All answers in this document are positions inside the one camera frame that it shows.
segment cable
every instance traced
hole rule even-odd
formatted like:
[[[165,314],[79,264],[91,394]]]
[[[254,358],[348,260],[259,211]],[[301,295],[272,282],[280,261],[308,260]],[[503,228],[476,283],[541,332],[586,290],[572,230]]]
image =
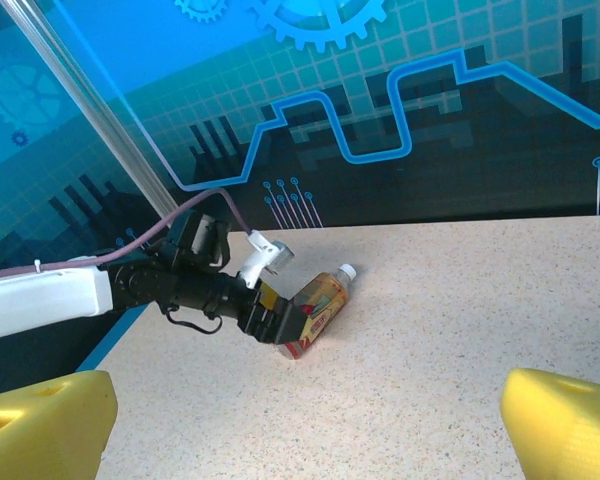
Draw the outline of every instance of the cable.
[[[187,328],[193,328],[194,330],[200,332],[200,333],[204,333],[205,335],[213,335],[214,333],[218,333],[220,331],[220,329],[222,328],[222,317],[216,317],[218,320],[220,320],[220,323],[218,323],[218,326],[216,328],[214,328],[213,330],[205,330],[202,327],[199,327],[198,325],[196,325],[195,323],[192,322],[185,322],[182,320],[174,320],[173,317],[171,316],[171,311],[168,310],[165,313],[165,317],[167,317],[167,320],[174,324],[174,325],[178,325],[180,327],[187,327]]]
[[[236,206],[233,199],[231,198],[231,195],[229,195],[229,192],[227,192],[224,188],[212,188],[209,190],[205,190],[204,192],[199,193],[196,196],[190,198],[178,208],[176,208],[173,212],[171,212],[169,215],[167,215],[158,223],[156,223],[145,233],[136,238],[133,242],[129,243],[129,245],[126,245],[116,250],[115,252],[84,260],[70,260],[65,262],[45,264],[36,263],[36,265],[30,265],[26,267],[5,268],[3,270],[0,270],[0,278],[11,277],[14,275],[24,275],[27,273],[50,272],[53,270],[62,270],[65,268],[96,267],[98,265],[102,265],[103,263],[112,262],[114,260],[119,259],[120,257],[123,257],[124,255],[131,253],[135,249],[142,246],[145,242],[151,240],[151,238],[156,236],[163,228],[168,226],[176,218],[185,213],[191,207],[209,198],[211,195],[218,194],[222,195],[222,197],[225,199],[225,201],[229,205],[229,208],[231,209],[231,213],[233,213],[233,216],[235,217],[240,227],[247,233],[247,235],[251,235],[251,228],[249,228],[247,223],[244,221],[244,218],[240,214],[240,211],[238,210],[238,207]]]

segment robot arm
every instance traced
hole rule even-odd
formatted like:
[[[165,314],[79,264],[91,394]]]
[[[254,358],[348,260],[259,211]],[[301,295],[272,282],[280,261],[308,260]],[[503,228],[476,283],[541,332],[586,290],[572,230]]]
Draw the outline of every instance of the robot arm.
[[[245,334],[261,343],[300,338],[306,315],[259,278],[265,269],[277,273],[283,268],[293,258],[291,251],[254,230],[249,241],[256,251],[230,276],[221,271],[229,261],[227,237],[226,224],[189,211],[173,222],[165,238],[117,260],[1,278],[0,337],[155,301],[175,324],[186,322],[174,321],[171,313],[186,307],[209,319],[235,318]]]

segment blue table trim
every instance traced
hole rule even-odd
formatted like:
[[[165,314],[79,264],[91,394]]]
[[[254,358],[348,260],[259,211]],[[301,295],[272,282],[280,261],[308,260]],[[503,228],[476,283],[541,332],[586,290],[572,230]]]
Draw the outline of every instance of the blue table trim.
[[[85,358],[82,364],[78,367],[76,372],[83,372],[85,370],[95,370],[100,365],[100,362],[104,360],[104,357],[113,350],[116,343],[122,338],[122,336],[129,330],[133,322],[135,322],[140,315],[147,308],[146,305],[136,307],[125,312],[120,320],[109,330],[104,338],[96,345],[96,348]]]

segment white bottle cap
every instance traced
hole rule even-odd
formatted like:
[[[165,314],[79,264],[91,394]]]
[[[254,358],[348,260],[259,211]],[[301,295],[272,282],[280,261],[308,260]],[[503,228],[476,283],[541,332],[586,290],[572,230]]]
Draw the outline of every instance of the white bottle cap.
[[[340,265],[340,270],[342,270],[344,273],[346,273],[352,282],[356,278],[356,275],[358,275],[358,273],[356,272],[356,269],[353,268],[348,263],[345,263],[344,265]]]

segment yellow label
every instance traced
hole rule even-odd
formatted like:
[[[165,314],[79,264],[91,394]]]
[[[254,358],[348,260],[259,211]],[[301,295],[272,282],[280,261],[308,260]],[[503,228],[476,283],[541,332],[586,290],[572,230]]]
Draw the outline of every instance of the yellow label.
[[[303,349],[311,345],[347,301],[347,292],[328,273],[321,273],[304,287],[293,302],[308,315],[299,340]]]
[[[260,284],[260,293],[260,304],[267,310],[273,310],[276,300],[278,300],[276,291],[266,283],[262,282]]]

